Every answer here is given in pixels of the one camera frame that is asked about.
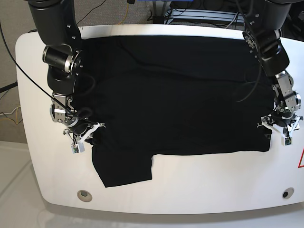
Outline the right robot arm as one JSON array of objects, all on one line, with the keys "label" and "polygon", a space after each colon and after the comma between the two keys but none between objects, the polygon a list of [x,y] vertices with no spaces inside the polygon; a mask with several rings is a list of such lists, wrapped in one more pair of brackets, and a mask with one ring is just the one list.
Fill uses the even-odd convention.
[{"label": "right robot arm", "polygon": [[63,131],[71,139],[73,149],[79,151],[93,133],[104,126],[89,120],[90,109],[76,110],[72,106],[76,80],[83,67],[82,37],[75,19],[72,0],[29,0],[28,5],[37,32],[46,45],[42,60],[48,64],[47,83],[51,95],[51,117],[62,123]]}]

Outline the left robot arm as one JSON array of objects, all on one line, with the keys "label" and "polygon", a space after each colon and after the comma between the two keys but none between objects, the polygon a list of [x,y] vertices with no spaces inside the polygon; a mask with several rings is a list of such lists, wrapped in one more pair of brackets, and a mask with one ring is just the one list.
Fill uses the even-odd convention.
[{"label": "left robot arm", "polygon": [[243,37],[250,50],[259,61],[259,73],[270,78],[275,92],[275,108],[271,114],[261,118],[260,126],[280,133],[283,145],[291,145],[292,135],[299,129],[301,116],[296,112],[301,108],[301,96],[293,90],[294,80],[287,72],[290,60],[280,37],[281,28],[296,0],[257,0],[250,1],[249,10],[244,13],[239,1],[238,11],[244,20]]}]

